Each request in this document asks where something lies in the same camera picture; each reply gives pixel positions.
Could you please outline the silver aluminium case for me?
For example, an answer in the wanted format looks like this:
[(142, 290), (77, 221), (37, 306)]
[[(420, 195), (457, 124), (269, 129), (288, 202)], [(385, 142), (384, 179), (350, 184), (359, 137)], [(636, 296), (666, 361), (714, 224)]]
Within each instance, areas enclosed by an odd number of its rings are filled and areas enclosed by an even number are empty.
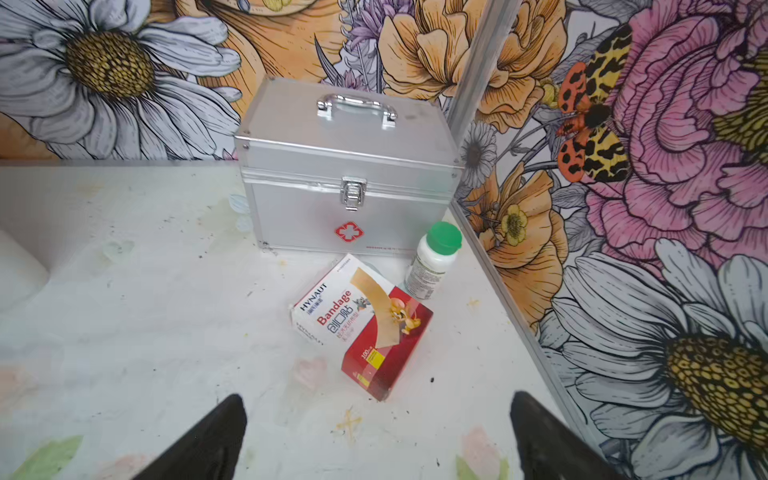
[(235, 143), (255, 237), (274, 249), (408, 256), (463, 173), (435, 105), (322, 83), (264, 81)]

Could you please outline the red white small box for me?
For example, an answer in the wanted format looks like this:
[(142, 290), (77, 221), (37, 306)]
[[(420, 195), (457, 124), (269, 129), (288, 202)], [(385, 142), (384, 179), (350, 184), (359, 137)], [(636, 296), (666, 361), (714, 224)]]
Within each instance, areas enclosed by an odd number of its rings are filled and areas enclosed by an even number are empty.
[(347, 254), (290, 310), (293, 327), (334, 368), (386, 400), (433, 312), (359, 258)]

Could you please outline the white bottle green cap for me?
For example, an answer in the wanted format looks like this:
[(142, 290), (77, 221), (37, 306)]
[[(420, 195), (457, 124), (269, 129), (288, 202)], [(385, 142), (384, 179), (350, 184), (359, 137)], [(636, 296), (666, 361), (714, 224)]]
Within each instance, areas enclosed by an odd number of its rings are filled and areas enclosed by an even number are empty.
[(420, 239), (416, 254), (405, 276), (409, 294), (428, 300), (439, 287), (462, 248), (463, 236), (454, 224), (435, 223)]

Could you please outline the floral table mat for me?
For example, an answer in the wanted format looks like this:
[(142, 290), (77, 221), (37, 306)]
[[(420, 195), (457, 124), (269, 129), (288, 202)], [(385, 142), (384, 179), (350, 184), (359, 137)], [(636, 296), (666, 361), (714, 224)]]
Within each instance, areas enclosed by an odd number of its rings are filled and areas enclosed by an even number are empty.
[(252, 332), (1, 337), (5, 479), (455, 479), (520, 476), (509, 411), (550, 403), (528, 353), (421, 347), (379, 402), (316, 357)]

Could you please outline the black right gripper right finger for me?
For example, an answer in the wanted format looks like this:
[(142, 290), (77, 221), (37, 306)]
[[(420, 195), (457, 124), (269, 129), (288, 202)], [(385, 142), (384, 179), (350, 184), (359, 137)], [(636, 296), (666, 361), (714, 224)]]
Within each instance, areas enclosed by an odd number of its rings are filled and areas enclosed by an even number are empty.
[(515, 392), (510, 420), (525, 480), (624, 479), (529, 393)]

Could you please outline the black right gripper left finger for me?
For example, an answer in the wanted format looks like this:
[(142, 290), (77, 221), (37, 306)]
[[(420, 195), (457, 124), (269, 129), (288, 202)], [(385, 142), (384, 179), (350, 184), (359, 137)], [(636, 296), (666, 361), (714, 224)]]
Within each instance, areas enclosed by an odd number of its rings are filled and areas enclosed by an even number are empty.
[(243, 399), (231, 394), (134, 479), (233, 479), (246, 427)]

